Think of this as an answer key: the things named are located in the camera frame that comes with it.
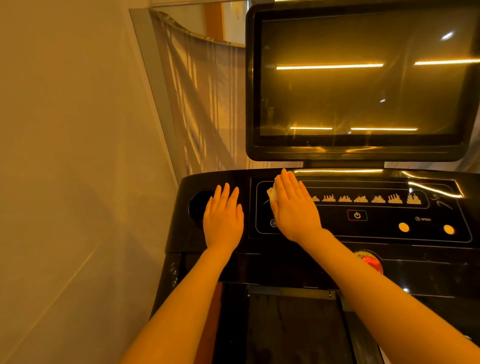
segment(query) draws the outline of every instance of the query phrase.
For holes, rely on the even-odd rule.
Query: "cup holder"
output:
[[[214,193],[215,192],[212,190],[200,191],[192,197],[190,203],[188,204],[188,214],[200,227],[202,226],[204,212],[205,208],[207,207],[208,200],[210,197],[213,197]]]

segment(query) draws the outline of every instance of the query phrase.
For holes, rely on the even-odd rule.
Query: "control panel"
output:
[[[273,180],[252,179],[250,237],[280,234],[267,190]],[[341,241],[436,245],[472,241],[455,181],[303,180],[322,226]]]

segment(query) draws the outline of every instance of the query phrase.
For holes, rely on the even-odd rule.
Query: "finger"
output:
[[[232,196],[230,196],[227,202],[227,210],[231,210],[231,211],[235,210],[235,206],[237,205],[237,199],[239,197],[239,192],[240,191],[238,187],[235,187],[233,189]]]
[[[282,178],[283,186],[285,187],[285,192],[287,193],[288,199],[295,198],[295,190],[293,189],[292,182],[290,182],[290,178],[288,177],[288,173],[285,168],[282,169],[280,177]]]
[[[277,212],[278,212],[278,202],[275,200],[270,200],[270,206],[273,211],[273,216],[275,217],[275,220],[276,220]]]
[[[212,201],[212,209],[210,213],[215,212],[216,208],[218,206],[218,202],[220,201],[220,195],[222,194],[222,187],[218,185],[215,189],[215,194],[213,195],[213,201]]]
[[[230,185],[228,183],[225,184],[223,187],[222,195],[220,196],[220,200],[218,202],[218,206],[216,207],[217,210],[225,210],[227,207],[228,196],[230,195]]]
[[[210,199],[207,202],[207,206],[205,207],[204,218],[210,215],[210,211],[212,210],[212,201],[213,201],[213,197],[210,197]]]
[[[305,185],[303,184],[302,181],[299,182],[299,187],[300,187],[300,190],[303,194],[303,197],[305,197],[307,200],[310,198],[311,199],[311,196],[310,194],[308,193],[308,190],[307,190],[307,187],[305,187]]]
[[[289,171],[287,173],[287,175],[288,175],[288,179],[290,180],[290,183],[293,186],[293,190],[295,191],[295,195],[297,195],[298,198],[303,199],[303,193],[301,192],[301,189],[299,187],[297,177],[295,177],[295,174],[292,171]]]
[[[239,227],[241,227],[243,231],[243,208],[241,207],[241,204],[237,205],[236,215],[237,215],[237,224]]]
[[[285,191],[285,187],[283,186],[282,177],[280,175],[275,177],[275,188],[276,194],[278,195],[278,201],[286,201],[288,200],[287,192]]]

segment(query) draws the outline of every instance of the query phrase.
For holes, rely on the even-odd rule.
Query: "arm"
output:
[[[127,350],[120,364],[192,364],[218,278],[243,232],[239,189],[217,186],[204,214],[207,249]]]
[[[292,172],[283,169],[275,185],[278,201],[271,206],[280,231],[332,277],[392,363],[480,363],[475,344],[322,228],[314,202]]]

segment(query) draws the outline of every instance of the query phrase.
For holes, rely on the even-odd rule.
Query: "hand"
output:
[[[276,225],[289,239],[305,249],[322,230],[317,207],[303,182],[298,182],[293,172],[285,168],[275,178],[278,201],[270,200]]]
[[[208,201],[204,213],[207,248],[227,261],[238,246],[243,233],[243,210],[241,204],[237,205],[239,188],[235,187],[230,198],[229,192],[228,183],[225,184],[223,192],[222,188],[217,186],[215,195]]]

